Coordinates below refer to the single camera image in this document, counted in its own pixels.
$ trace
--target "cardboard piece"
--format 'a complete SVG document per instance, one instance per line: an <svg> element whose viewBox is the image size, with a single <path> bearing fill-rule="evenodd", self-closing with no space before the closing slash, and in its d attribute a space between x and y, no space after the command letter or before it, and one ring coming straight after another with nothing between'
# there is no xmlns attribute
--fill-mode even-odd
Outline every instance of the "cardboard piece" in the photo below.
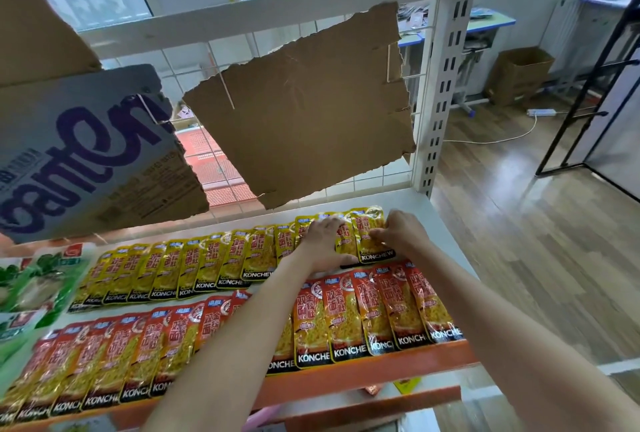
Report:
<svg viewBox="0 0 640 432"><path fill-rule="evenodd" d="M553 56L532 46L502 51L484 85L492 104L510 105L517 96L530 98L547 80Z"/></svg>
<svg viewBox="0 0 640 432"><path fill-rule="evenodd" d="M0 6L1 233L24 243L209 209L151 65L101 71L47 0Z"/></svg>
<svg viewBox="0 0 640 432"><path fill-rule="evenodd" d="M354 14L184 95L265 208L415 151L397 7Z"/></svg>
<svg viewBox="0 0 640 432"><path fill-rule="evenodd" d="M150 64L1 88L0 232L23 243L207 211L160 90Z"/></svg>
<svg viewBox="0 0 640 432"><path fill-rule="evenodd" d="M0 6L0 87L100 71L98 57L47 0L0 0Z"/></svg>

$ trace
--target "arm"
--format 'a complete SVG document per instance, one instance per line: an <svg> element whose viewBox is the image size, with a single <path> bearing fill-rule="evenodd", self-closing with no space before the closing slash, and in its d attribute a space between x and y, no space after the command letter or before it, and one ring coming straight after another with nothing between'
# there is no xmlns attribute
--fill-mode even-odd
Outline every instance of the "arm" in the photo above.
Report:
<svg viewBox="0 0 640 432"><path fill-rule="evenodd" d="M299 247L185 367L144 431L240 430L304 281L311 272L354 263L333 249L341 223L331 217L311 224Z"/></svg>
<svg viewBox="0 0 640 432"><path fill-rule="evenodd" d="M640 430L640 408L553 333L485 287L428 238L416 217L391 211L373 238L423 272L520 418L542 430Z"/></svg>

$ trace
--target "left hand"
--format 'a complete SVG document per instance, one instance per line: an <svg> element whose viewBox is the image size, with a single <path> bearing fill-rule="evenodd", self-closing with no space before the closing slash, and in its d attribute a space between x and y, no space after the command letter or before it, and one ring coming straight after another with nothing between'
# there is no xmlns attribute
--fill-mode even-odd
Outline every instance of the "left hand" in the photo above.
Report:
<svg viewBox="0 0 640 432"><path fill-rule="evenodd" d="M292 256L304 258L310 263L311 272L326 272L341 265L357 264L358 258L355 255L335 252L338 228L343 223L345 221L337 216L314 220Z"/></svg>

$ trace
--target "laminate floor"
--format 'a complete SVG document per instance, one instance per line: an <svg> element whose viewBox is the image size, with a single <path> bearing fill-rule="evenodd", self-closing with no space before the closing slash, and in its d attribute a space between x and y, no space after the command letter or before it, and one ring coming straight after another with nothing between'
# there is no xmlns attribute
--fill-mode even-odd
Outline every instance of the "laminate floor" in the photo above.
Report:
<svg viewBox="0 0 640 432"><path fill-rule="evenodd" d="M550 96L529 106L567 110ZM533 124L525 108L487 104L475 118L453 111L446 138L522 134ZM592 363L637 358L640 204L586 169L534 177L561 121L539 118L530 135L500 144L444 143L431 201L485 284ZM565 136L552 165L572 140ZM493 384L482 369L461 373L471 388ZM619 384L640 397L637 377ZM439 407L436 415L442 430L519 430L504 397Z"/></svg>

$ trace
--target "right hand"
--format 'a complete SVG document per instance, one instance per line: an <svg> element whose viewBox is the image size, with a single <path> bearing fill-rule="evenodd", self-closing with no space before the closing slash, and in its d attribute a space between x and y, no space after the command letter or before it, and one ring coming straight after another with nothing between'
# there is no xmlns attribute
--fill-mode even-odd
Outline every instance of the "right hand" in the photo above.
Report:
<svg viewBox="0 0 640 432"><path fill-rule="evenodd" d="M391 210L385 227L372 228L369 235L375 242L384 243L404 256L429 240L427 231L418 218L400 210Z"/></svg>

